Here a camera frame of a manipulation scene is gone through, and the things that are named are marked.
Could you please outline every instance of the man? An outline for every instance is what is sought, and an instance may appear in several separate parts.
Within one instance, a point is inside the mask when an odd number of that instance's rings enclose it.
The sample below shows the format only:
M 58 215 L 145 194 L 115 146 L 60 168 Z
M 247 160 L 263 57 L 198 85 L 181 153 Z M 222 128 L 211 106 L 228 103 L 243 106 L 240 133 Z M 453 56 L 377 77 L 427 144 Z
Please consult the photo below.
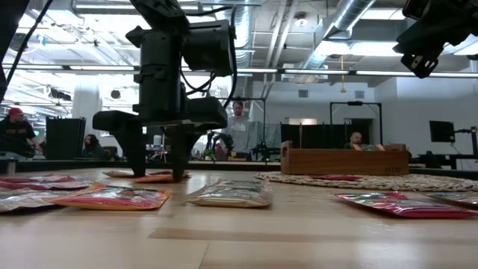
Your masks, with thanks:
M 353 132 L 350 135 L 350 142 L 346 143 L 344 148 L 345 149 L 353 149 L 353 145 L 360 145 L 361 144 L 361 134 L 359 132 Z
M 234 116 L 228 118 L 228 126 L 223 133 L 231 135 L 234 141 L 233 151 L 236 152 L 237 158 L 250 159 L 248 146 L 250 122 L 242 115 L 244 104 L 242 101 L 236 101 L 232 105 L 234 108 Z
M 8 115 L 0 121 L 0 134 L 7 135 L 18 141 L 27 143 L 30 140 L 35 149 L 42 151 L 33 127 L 24 120 L 23 111 L 20 108 L 10 108 Z
M 110 158 L 94 134 L 89 134 L 84 138 L 84 149 L 81 157 L 102 160 Z

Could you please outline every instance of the wooden table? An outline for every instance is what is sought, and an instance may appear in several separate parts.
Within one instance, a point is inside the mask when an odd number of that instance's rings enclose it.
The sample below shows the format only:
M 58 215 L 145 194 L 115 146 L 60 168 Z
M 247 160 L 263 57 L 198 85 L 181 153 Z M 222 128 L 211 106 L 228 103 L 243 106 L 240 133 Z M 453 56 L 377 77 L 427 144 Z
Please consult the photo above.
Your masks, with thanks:
M 60 173 L 103 179 L 104 170 Z M 191 173 L 180 184 L 140 185 L 173 190 L 159 211 L 62 208 L 0 216 L 0 268 L 476 267 L 478 219 L 397 219 L 332 196 L 356 191 L 279 183 L 273 183 L 269 208 L 199 207 L 182 202 L 183 196 L 218 179 L 252 179 L 253 173 Z

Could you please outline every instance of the red cap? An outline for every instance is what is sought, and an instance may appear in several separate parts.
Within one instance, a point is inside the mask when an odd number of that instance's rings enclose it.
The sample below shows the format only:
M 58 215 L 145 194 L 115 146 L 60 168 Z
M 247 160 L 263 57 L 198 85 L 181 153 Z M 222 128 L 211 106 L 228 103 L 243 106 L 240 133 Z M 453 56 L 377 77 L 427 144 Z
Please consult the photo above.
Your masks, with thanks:
M 11 116 L 23 114 L 23 111 L 20 108 L 10 108 L 8 114 Z

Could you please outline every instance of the wooden crate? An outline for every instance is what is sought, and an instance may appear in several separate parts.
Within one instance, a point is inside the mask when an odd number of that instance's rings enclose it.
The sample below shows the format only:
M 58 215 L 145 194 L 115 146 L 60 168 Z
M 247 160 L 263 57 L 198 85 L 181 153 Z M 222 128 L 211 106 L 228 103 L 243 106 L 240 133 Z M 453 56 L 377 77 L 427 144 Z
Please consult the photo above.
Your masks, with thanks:
M 289 175 L 409 174 L 409 157 L 404 146 L 393 150 L 294 149 L 291 141 L 281 146 L 281 172 Z

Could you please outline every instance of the woven placemat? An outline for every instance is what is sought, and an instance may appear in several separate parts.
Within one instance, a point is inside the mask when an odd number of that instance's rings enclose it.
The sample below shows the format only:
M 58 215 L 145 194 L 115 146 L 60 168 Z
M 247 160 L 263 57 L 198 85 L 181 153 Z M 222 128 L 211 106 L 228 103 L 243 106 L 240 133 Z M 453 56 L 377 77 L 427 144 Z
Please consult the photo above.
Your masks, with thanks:
M 478 191 L 478 181 L 448 176 L 411 174 L 406 176 L 360 176 L 355 181 L 316 179 L 312 176 L 284 175 L 280 172 L 256 173 L 257 179 L 271 182 L 329 188 L 353 188 L 381 191 Z

